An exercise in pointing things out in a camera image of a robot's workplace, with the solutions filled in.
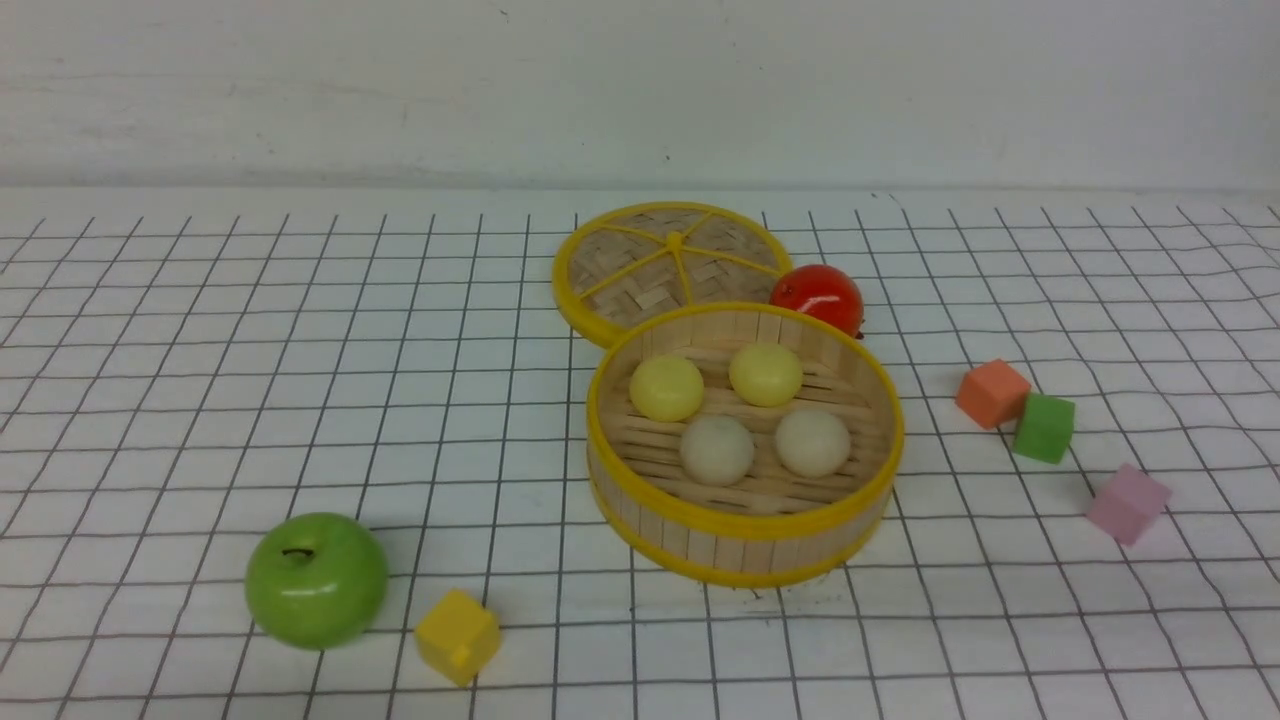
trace green apple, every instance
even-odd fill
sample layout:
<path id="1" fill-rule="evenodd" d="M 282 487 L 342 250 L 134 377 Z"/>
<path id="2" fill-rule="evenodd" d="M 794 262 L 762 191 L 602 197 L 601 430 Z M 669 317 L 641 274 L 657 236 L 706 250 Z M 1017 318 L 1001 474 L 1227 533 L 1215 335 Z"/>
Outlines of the green apple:
<path id="1" fill-rule="evenodd" d="M 337 512 L 308 512 L 280 523 L 253 548 L 244 600 L 266 634 L 324 650 L 369 628 L 387 577 L 387 555 L 372 533 Z"/>

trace woven bamboo lid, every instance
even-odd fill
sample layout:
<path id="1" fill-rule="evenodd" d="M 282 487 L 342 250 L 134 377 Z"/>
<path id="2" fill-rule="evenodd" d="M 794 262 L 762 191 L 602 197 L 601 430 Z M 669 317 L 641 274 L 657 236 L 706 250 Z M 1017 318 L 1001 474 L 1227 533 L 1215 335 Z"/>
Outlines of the woven bamboo lid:
<path id="1" fill-rule="evenodd" d="M 696 202 L 605 213 L 568 236 L 552 290 L 575 331 L 602 347 L 663 313 L 707 302 L 768 302 L 791 270 L 782 243 L 758 223 Z"/>

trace green cube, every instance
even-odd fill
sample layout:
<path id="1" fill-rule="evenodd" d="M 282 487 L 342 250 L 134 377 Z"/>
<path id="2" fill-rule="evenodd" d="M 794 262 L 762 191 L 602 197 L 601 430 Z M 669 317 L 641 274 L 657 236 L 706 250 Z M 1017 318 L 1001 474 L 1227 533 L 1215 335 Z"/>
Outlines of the green cube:
<path id="1" fill-rule="evenodd" d="M 1018 421 L 1014 452 L 1057 465 L 1071 445 L 1075 432 L 1075 404 L 1061 397 L 1030 393 Z"/>

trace toy block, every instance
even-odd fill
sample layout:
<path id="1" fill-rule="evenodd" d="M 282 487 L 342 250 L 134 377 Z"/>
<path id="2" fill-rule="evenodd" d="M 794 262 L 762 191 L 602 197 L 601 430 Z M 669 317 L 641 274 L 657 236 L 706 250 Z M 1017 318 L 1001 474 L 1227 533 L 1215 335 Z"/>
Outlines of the toy block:
<path id="1" fill-rule="evenodd" d="M 992 360 L 965 373 L 956 393 L 956 405 L 984 429 L 1014 420 L 1023 414 L 1023 405 L 1032 383 L 1004 360 Z"/>
<path id="2" fill-rule="evenodd" d="M 1160 518 L 1172 495 L 1174 491 L 1126 462 L 1111 475 L 1085 516 L 1120 544 L 1133 544 Z"/>
<path id="3" fill-rule="evenodd" d="M 1033 392 L 1027 396 L 1023 418 L 1014 436 L 1014 452 L 1057 465 L 1075 432 L 1075 404 Z"/>
<path id="4" fill-rule="evenodd" d="M 422 618 L 413 639 L 422 661 L 460 688 L 480 674 L 502 644 L 494 614 L 457 588 Z"/>

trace steamer basket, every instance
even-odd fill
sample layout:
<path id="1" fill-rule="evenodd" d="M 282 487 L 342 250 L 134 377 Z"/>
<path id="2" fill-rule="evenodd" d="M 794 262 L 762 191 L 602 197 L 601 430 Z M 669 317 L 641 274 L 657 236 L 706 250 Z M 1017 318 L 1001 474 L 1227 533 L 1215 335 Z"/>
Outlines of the steamer basket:
<path id="1" fill-rule="evenodd" d="M 613 210 L 568 236 L 552 265 L 552 291 L 568 324 L 608 348 L 671 310 L 768 302 L 790 270 L 782 243 L 742 215 L 696 202 L 652 202 Z"/>
<path id="2" fill-rule="evenodd" d="M 804 365 L 804 387 L 782 407 L 753 407 L 728 384 L 733 352 L 756 341 L 790 347 Z M 678 457 L 687 424 L 655 423 L 631 406 L 631 373 L 667 352 L 701 370 L 699 414 L 733 415 L 751 430 L 755 462 L 742 482 L 689 479 Z M 773 451 L 778 420 L 801 406 L 836 414 L 852 436 L 833 475 L 794 475 Z M 876 359 L 829 325 L 769 305 L 698 305 L 637 325 L 600 361 L 586 413 L 591 489 L 613 529 L 668 570 L 730 587 L 797 583 L 852 556 L 879 523 L 902 455 L 902 410 Z"/>

